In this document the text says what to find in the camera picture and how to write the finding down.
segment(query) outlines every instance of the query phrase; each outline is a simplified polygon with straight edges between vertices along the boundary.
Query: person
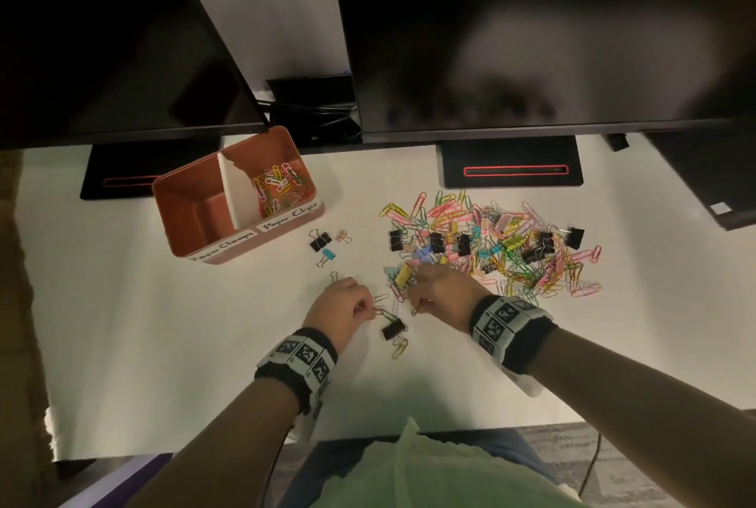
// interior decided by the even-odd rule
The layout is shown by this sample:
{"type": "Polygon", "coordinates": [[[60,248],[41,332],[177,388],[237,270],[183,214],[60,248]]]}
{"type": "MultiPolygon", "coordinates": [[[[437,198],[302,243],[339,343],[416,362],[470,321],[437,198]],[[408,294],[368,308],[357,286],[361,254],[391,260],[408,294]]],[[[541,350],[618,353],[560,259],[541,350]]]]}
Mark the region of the person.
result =
{"type": "MultiPolygon", "coordinates": [[[[501,359],[502,367],[538,380],[685,506],[756,505],[751,415],[558,327],[530,303],[491,295],[443,265],[421,265],[409,298],[418,313],[460,335],[472,331],[482,350],[494,355],[492,367],[501,359]]],[[[326,375],[326,365],[373,318],[367,287],[353,278],[326,287],[303,328],[264,360],[256,379],[129,506],[259,503],[295,417],[315,404],[314,377],[326,375]],[[316,359],[303,373],[310,377],[276,361],[279,350],[284,359],[300,351],[316,359]],[[313,376],[313,370],[319,372],[313,376]]],[[[421,436],[410,421],[398,440],[318,443],[280,506],[581,505],[555,484],[513,429],[421,436]]]]}

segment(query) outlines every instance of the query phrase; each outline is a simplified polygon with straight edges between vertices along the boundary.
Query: monitor stand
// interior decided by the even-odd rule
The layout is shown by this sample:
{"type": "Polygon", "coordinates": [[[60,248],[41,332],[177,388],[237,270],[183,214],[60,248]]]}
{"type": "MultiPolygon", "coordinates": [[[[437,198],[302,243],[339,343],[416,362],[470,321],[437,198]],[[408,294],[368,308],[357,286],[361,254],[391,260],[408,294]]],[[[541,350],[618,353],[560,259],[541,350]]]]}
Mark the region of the monitor stand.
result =
{"type": "Polygon", "coordinates": [[[220,149],[220,136],[95,144],[89,153],[80,197],[151,197],[156,178],[220,149]]]}
{"type": "Polygon", "coordinates": [[[574,136],[441,142],[443,184],[468,187],[583,185],[574,136]]]}

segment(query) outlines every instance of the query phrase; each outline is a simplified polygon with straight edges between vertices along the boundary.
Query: orange box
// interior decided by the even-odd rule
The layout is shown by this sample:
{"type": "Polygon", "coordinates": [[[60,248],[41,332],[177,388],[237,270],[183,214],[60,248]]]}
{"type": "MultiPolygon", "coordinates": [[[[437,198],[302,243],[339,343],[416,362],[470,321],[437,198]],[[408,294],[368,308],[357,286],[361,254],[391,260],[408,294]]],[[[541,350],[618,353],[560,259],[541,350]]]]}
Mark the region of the orange box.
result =
{"type": "Polygon", "coordinates": [[[325,212],[283,126],[170,171],[152,187],[173,255],[213,265],[325,212]]]}

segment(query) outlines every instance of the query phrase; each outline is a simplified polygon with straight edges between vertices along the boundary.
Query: light green shirt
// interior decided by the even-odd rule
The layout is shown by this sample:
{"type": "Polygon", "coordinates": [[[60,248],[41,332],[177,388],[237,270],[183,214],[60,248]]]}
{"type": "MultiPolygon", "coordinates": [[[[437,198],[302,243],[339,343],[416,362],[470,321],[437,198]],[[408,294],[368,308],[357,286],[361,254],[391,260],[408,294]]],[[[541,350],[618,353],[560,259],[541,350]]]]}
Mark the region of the light green shirt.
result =
{"type": "Polygon", "coordinates": [[[572,489],[525,466],[477,447],[434,441],[417,430],[409,419],[396,443],[373,442],[345,478],[326,482],[313,506],[582,506],[572,489]]]}

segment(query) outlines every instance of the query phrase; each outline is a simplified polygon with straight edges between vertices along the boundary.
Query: person's left hand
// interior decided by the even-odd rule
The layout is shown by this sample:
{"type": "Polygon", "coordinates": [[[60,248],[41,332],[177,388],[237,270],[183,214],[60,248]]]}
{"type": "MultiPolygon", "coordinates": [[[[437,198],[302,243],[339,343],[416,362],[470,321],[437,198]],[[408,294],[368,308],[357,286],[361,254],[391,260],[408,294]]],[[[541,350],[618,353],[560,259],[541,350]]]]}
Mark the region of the person's left hand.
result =
{"type": "Polygon", "coordinates": [[[375,319],[373,295],[353,277],[328,285],[307,312],[303,327],[317,329],[334,343],[341,354],[354,332],[365,321],[375,319]]]}

